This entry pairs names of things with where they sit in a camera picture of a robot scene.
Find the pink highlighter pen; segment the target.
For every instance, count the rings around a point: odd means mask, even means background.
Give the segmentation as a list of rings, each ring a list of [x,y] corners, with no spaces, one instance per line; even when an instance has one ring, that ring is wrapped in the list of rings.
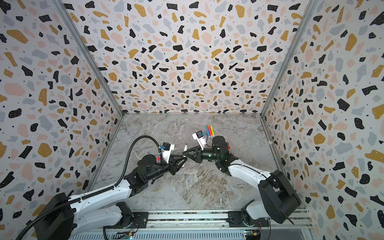
[[[209,137],[212,136],[212,132],[211,132],[211,127],[210,126],[207,126],[207,132],[209,134]]]

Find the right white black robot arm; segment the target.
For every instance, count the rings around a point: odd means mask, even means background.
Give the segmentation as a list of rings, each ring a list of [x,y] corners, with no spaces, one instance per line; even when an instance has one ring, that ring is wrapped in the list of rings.
[[[229,144],[222,136],[214,137],[211,147],[199,143],[184,150],[183,155],[196,163],[213,162],[222,173],[259,191],[261,200],[252,200],[241,209],[240,218],[246,226],[254,226],[265,218],[282,224],[302,203],[283,172],[263,171],[244,163],[230,152]]]

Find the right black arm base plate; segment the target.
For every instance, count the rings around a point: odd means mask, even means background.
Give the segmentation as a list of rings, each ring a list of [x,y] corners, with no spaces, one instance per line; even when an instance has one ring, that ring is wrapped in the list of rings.
[[[269,227],[269,219],[261,218],[254,220],[247,215],[246,212],[242,211],[229,211],[228,218],[226,220],[229,223],[231,228],[236,227],[249,227],[249,228],[259,228],[259,227]]]

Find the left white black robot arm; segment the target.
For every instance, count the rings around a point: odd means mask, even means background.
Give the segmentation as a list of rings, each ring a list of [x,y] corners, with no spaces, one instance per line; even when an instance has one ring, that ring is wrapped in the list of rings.
[[[142,192],[166,173],[174,175],[186,161],[186,157],[171,155],[166,164],[159,165],[154,155],[146,155],[118,185],[71,197],[55,195],[37,217],[37,238],[67,240],[96,228],[124,228],[136,223],[125,199]]]

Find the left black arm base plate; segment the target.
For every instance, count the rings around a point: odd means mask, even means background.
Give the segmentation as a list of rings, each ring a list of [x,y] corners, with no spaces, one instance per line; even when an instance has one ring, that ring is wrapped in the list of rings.
[[[149,219],[149,212],[133,212],[132,214],[123,216],[117,222],[117,224],[111,226],[111,228],[145,229],[147,227],[148,219]]]

